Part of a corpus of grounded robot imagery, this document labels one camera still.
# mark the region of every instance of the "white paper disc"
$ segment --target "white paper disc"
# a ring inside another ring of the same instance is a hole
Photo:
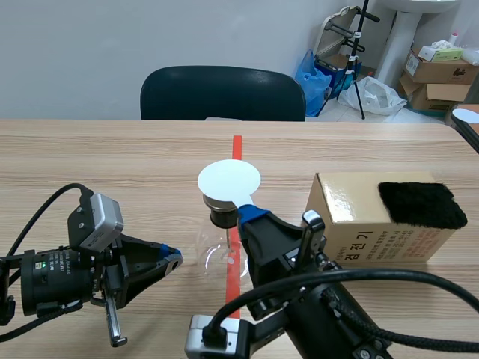
[[[452,111],[455,118],[467,123],[479,123],[479,114],[465,108],[456,108]]]
[[[236,207],[253,204],[251,195],[261,184],[260,171],[251,163],[224,159],[206,166],[198,175],[198,187],[214,200],[233,202]]]

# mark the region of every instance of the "robotic arm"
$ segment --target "robotic arm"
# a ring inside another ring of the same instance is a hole
[[[8,287],[18,277],[22,279],[23,313],[38,316],[32,323],[0,335],[0,341],[81,309],[90,301],[106,309],[110,343],[122,346],[127,338],[121,335],[117,309],[183,263],[175,248],[122,234],[118,202],[86,188],[67,224],[69,246],[0,258],[0,325],[13,318],[15,301],[8,295]],[[11,269],[19,272],[9,278]]]
[[[314,211],[303,215],[303,227],[288,224],[269,211],[255,206],[238,209],[238,229],[248,254],[248,268],[253,287],[277,280],[341,267],[328,259],[323,249],[324,223]],[[225,319],[226,342],[221,335],[211,335],[205,328],[212,316],[193,316],[185,351],[189,359],[250,358],[254,352],[283,333],[292,340],[303,358],[391,359],[391,342],[375,339],[345,322],[331,301],[338,298],[360,317],[374,325],[340,283],[284,290],[248,304],[256,325],[243,319]]]

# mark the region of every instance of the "white sink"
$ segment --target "white sink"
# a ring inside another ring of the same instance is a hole
[[[389,35],[384,54],[376,71],[382,83],[396,87],[406,62],[419,20],[423,13],[443,13],[460,0],[379,0],[397,11],[396,22]]]
[[[404,13],[443,13],[451,9],[457,0],[380,0],[392,10]]]

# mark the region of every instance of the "red tape line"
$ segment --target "red tape line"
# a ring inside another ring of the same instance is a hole
[[[242,159],[242,136],[233,136],[233,159]],[[233,251],[228,253],[226,265],[226,303],[241,295],[241,241],[237,228],[230,230],[230,244]],[[240,311],[230,317],[239,319]]]

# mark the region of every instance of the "blue plastic bag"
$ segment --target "blue plastic bag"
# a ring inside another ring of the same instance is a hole
[[[296,72],[295,79],[306,97],[306,116],[315,117],[324,103],[324,93],[331,82],[331,76],[324,75],[314,67],[313,51],[308,50]]]

